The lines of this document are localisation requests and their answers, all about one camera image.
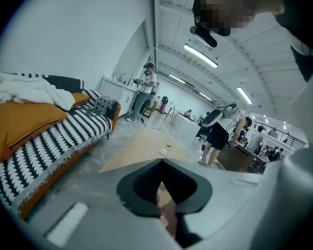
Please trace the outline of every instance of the fluorescent light fixture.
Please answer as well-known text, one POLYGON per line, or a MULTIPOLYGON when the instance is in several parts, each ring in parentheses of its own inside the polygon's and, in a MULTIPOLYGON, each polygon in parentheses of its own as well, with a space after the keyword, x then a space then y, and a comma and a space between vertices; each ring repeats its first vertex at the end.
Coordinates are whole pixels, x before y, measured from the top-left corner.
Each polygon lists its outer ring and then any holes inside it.
POLYGON ((244 90, 242 90, 241 87, 237 88, 238 91, 242 94, 242 96, 246 99, 247 103, 249 103, 250 105, 252 105, 251 100, 249 99, 249 97, 247 96, 247 94, 245 94, 244 90))
POLYGON ((198 56, 199 58, 203 59, 206 63, 210 64, 213 68, 216 68, 218 64, 214 62, 210 57, 206 56, 205 54, 199 52, 198 50, 194 49, 188 44, 185 44, 183 46, 185 50, 188 50, 189 52, 192 52, 194 55, 198 56))
POLYGON ((169 74, 168 76, 169 76, 169 77, 171 77, 171 78, 173 78, 174 80, 179 81, 180 83, 185 84, 185 82, 184 82, 184 81, 180 80, 179 78, 177 78, 177 77, 175 77, 175 76, 173 76, 173 75, 171 75, 171 74, 169 74))
POLYGON ((209 98, 209 97, 207 97, 205 94, 203 94, 203 93, 201 93, 201 92, 199 92, 199 94, 200 94, 201 96, 204 96, 206 99, 208 99, 208 100, 212 101, 212 99, 211 99, 211 98, 209 98))

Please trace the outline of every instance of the orange pillow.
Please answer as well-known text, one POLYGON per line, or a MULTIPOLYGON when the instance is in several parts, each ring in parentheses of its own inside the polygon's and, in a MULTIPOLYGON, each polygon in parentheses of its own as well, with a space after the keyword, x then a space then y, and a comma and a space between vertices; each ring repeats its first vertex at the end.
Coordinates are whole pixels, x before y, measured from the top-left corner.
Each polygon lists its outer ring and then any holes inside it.
POLYGON ((0 105, 0 163, 30 139, 38 136, 67 114, 51 104, 17 104, 13 101, 0 105))
POLYGON ((72 93, 75 103, 72 105, 71 109, 76 108, 77 106, 82 106, 84 103, 87 103, 90 99, 88 95, 81 93, 72 93))

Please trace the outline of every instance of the floor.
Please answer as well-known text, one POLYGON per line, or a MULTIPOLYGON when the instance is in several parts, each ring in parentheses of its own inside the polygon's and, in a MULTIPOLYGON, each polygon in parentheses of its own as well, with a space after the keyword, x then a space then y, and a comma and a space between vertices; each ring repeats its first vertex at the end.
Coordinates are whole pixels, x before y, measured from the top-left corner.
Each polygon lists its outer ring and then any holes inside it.
MULTIPOLYGON (((171 117, 160 114, 155 111, 151 118, 144 117, 145 125, 148 129, 155 129, 169 136, 175 135, 173 129, 170 128, 171 117)), ((79 183, 82 183, 89 176, 98 173, 104 164, 111 158, 113 153, 118 150, 125 142, 139 129, 144 128, 144 124, 140 120, 128 122, 126 118, 120 117, 113 134, 109 140, 106 138, 100 140, 92 150, 85 153, 75 164, 73 164, 47 193, 40 199, 34 207, 30 217, 38 211, 40 207, 48 201, 55 199, 56 195, 63 191, 70 190, 79 194, 86 195, 86 190, 79 188, 79 183)), ((179 138, 174 138, 175 142, 180 146, 187 155, 187 160, 193 164, 200 166, 197 161, 201 156, 201 146, 203 141, 199 142, 196 139, 185 141, 179 138)), ((215 164, 215 169, 221 169, 219 163, 215 164)))

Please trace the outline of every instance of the ceiling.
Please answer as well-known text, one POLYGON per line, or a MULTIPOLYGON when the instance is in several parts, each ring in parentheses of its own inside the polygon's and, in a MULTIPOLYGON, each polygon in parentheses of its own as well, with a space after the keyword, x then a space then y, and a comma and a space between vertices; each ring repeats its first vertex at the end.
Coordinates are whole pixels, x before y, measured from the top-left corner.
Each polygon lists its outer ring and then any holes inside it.
POLYGON ((305 81, 290 49, 291 37, 271 14, 260 14, 247 28, 228 37, 215 35, 216 48, 193 37, 191 11, 194 0, 154 0, 155 59, 158 73, 173 74, 190 83, 215 105, 236 102, 248 112, 297 124, 290 103, 305 81), (189 44, 218 63, 217 68, 183 48, 189 44), (242 87, 249 106, 237 87, 242 87))

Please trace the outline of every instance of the white blanket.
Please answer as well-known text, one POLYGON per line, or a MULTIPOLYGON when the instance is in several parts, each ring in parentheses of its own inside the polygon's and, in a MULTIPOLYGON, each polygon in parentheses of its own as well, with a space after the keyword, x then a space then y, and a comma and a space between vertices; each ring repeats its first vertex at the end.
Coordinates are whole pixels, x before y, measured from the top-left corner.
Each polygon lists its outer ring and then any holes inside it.
POLYGON ((42 78, 0 73, 0 104, 10 100, 20 104, 47 103, 67 111, 75 102, 70 92, 56 89, 42 78))

